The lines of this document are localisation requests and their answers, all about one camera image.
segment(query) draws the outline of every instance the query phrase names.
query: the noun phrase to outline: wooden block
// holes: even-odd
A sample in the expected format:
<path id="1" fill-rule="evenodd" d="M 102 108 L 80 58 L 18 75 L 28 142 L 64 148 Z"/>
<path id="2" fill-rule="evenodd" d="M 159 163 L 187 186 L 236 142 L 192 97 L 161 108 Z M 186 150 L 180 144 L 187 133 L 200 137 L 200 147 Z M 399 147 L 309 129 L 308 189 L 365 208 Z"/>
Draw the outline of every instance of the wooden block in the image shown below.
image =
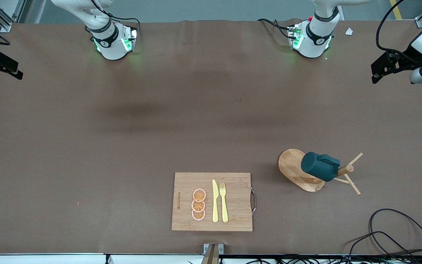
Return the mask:
<path id="1" fill-rule="evenodd" d="M 212 221 L 212 180 L 226 184 L 226 205 L 229 222 L 222 221 L 221 197 L 218 197 L 219 221 Z M 206 216 L 201 221 L 191 217 L 192 194 L 202 188 L 206 191 Z M 181 231 L 252 231 L 251 174 L 250 173 L 203 173 L 176 172 L 172 230 Z"/>

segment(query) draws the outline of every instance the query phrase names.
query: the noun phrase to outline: yellow plastic knife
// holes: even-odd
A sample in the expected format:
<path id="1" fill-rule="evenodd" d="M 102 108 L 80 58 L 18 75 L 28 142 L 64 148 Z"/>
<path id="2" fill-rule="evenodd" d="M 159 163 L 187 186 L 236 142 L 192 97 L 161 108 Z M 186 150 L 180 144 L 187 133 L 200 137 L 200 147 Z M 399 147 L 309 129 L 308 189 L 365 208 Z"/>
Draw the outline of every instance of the yellow plastic knife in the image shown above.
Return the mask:
<path id="1" fill-rule="evenodd" d="M 219 189 L 218 184 L 215 180 L 212 180 L 212 221 L 217 223 L 218 222 L 218 197 L 219 197 Z"/>

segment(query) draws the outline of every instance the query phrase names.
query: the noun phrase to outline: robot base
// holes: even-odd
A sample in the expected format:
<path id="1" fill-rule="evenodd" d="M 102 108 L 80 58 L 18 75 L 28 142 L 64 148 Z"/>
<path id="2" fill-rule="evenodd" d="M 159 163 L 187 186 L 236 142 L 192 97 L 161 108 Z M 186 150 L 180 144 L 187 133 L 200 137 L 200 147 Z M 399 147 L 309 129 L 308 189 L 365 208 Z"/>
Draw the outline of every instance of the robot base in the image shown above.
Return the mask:
<path id="1" fill-rule="evenodd" d="M 307 36 L 306 28 L 308 23 L 309 21 L 305 20 L 300 24 L 294 25 L 293 32 L 291 30 L 288 31 L 290 36 L 296 37 L 296 40 L 289 39 L 289 46 L 304 57 L 317 58 L 328 48 L 332 37 L 323 45 L 315 45 L 313 40 Z"/>
<path id="2" fill-rule="evenodd" d="M 136 44 L 137 30 L 131 27 L 122 25 L 119 22 L 115 23 L 115 26 L 119 30 L 118 37 L 112 42 L 110 47 L 103 47 L 102 43 L 96 43 L 97 50 L 107 60 L 119 60 L 123 58 L 128 52 L 134 51 L 134 45 Z"/>

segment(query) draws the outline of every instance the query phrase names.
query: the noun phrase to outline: floor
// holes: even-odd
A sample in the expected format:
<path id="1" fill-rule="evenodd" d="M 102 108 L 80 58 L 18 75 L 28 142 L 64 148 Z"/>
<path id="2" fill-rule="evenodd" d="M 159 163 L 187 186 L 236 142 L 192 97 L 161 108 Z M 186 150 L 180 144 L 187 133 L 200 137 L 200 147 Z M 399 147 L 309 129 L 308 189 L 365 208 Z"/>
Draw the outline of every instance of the floor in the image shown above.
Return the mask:
<path id="1" fill-rule="evenodd" d="M 80 23 L 69 12 L 45 2 L 40 23 Z M 345 20 L 381 20 L 395 0 L 370 0 L 364 5 L 343 7 Z M 407 0 L 399 6 L 402 19 L 413 19 L 422 12 L 422 0 Z M 108 11 L 117 17 L 136 17 L 141 22 L 178 22 L 182 20 L 288 20 L 313 15 L 309 0 L 117 0 Z"/>

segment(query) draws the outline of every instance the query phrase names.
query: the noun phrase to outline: brown table surface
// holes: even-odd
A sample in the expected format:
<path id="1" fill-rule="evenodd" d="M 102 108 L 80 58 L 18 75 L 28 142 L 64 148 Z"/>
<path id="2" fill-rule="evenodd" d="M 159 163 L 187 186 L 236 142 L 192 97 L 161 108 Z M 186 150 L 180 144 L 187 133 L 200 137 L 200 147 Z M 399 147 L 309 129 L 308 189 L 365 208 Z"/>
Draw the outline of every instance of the brown table surface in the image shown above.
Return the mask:
<path id="1" fill-rule="evenodd" d="M 119 61 L 81 24 L 14 25 L 0 50 L 25 75 L 0 73 L 0 253 L 194 253 L 207 242 L 346 253 L 376 209 L 422 224 L 422 85 L 410 72 L 371 84 L 377 25 L 340 22 L 330 48 L 306 59 L 261 22 L 150 23 Z M 381 42 L 401 50 L 417 32 L 387 22 Z M 363 152 L 351 174 L 362 195 L 338 182 L 298 189 L 277 167 L 289 148 L 344 163 Z M 174 172 L 251 172 L 253 232 L 171 231 Z M 422 248 L 397 215 L 374 228 Z M 355 253 L 380 251 L 367 241 Z"/>

